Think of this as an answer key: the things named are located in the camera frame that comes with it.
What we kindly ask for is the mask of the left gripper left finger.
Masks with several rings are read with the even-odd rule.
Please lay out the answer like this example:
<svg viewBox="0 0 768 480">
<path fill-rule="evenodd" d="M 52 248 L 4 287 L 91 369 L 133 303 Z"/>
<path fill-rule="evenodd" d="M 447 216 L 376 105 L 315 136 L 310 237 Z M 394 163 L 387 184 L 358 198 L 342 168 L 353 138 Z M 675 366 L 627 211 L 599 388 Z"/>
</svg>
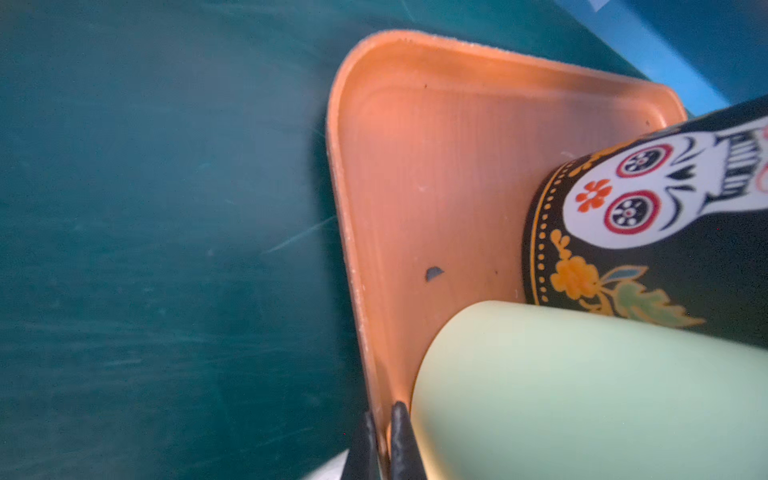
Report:
<svg viewBox="0 0 768 480">
<path fill-rule="evenodd" d="M 378 480 L 377 437 L 373 415 L 370 411 L 363 414 L 358 430 L 352 435 L 341 480 Z"/>
</svg>

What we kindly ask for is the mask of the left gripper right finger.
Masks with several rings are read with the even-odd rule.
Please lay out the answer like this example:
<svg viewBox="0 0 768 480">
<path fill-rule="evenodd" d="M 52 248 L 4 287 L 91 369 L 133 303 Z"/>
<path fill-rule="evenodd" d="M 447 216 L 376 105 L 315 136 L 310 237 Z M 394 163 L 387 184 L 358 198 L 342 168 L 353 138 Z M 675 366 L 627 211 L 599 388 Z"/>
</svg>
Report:
<svg viewBox="0 0 768 480">
<path fill-rule="evenodd" d="M 392 480 L 426 480 L 407 406 L 396 402 L 391 409 L 390 478 Z"/>
</svg>

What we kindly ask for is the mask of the orange plastic tray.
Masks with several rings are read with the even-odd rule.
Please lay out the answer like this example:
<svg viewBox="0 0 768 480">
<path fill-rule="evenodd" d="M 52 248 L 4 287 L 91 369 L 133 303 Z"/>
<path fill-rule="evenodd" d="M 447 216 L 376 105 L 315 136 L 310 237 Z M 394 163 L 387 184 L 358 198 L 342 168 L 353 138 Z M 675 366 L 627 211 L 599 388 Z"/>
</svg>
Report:
<svg viewBox="0 0 768 480">
<path fill-rule="evenodd" d="M 479 301 L 524 301 L 523 228 L 545 176 L 686 119 L 660 84 L 418 31 L 349 52 L 326 144 L 381 456 L 442 326 Z"/>
</svg>

